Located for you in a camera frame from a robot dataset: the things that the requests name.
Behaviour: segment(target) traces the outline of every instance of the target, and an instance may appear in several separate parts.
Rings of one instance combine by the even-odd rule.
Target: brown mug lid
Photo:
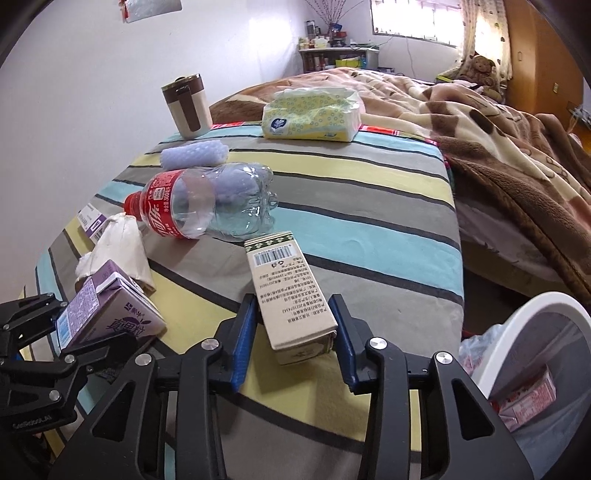
[[[162,87],[162,93],[166,103],[173,103],[178,100],[178,96],[181,92],[189,90],[190,94],[201,92],[203,90],[203,79],[200,74],[191,75],[189,77],[179,77],[175,81],[164,85]]]

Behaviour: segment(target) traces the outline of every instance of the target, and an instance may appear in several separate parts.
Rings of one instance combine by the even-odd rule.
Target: striped bedsheet
[[[351,313],[402,350],[457,353],[463,319],[462,256],[443,157],[429,142],[360,131],[354,142],[272,141],[258,124],[222,125],[198,141],[220,138],[229,161],[259,162],[275,172],[275,231],[290,230],[326,297],[343,294]],[[173,136],[138,158],[91,201],[106,215],[160,170],[158,153],[181,145]],[[213,238],[179,241],[152,232],[144,244],[157,286],[151,296],[168,329],[151,352],[184,352],[212,336],[253,291],[244,249]],[[74,297],[77,261],[92,248],[73,219],[45,252],[24,294]],[[24,354],[51,359],[55,334]],[[52,432],[58,451],[107,385],[82,390],[78,423]],[[220,426],[231,478],[356,478],[369,398],[354,397],[336,357],[280,367],[259,326],[245,384],[220,399]],[[167,479],[173,478],[174,399],[170,406]],[[413,450],[420,431],[413,423]]]

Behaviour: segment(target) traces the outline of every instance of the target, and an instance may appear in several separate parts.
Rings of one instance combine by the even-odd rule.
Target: pink carton
[[[510,432],[529,422],[556,401],[556,387],[548,366],[508,398],[491,402]]]

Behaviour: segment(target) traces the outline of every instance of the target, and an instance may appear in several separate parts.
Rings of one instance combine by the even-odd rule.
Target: windowsill
[[[394,33],[376,33],[376,32],[373,32],[372,34],[373,35],[381,35],[383,37],[410,38],[412,40],[428,41],[429,43],[436,43],[437,45],[443,45],[445,47],[457,48],[456,45],[450,45],[449,43],[444,43],[444,42],[437,41],[437,40],[429,40],[428,38],[407,37],[405,35],[398,35],[398,34],[394,34]]]

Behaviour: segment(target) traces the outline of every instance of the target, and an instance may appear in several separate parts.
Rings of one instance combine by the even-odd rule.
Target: purple juice carton
[[[61,349],[119,332],[154,336],[165,328],[156,306],[112,260],[85,280],[56,322]]]

